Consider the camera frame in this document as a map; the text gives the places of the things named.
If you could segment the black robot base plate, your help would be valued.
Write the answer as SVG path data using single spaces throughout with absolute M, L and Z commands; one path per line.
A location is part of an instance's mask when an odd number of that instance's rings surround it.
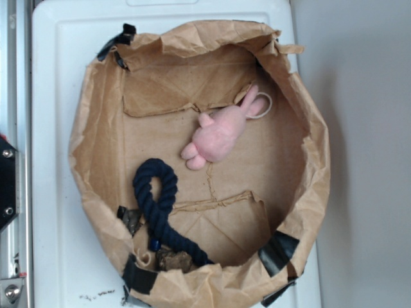
M 1 134 L 1 232 L 18 216 L 18 151 Z

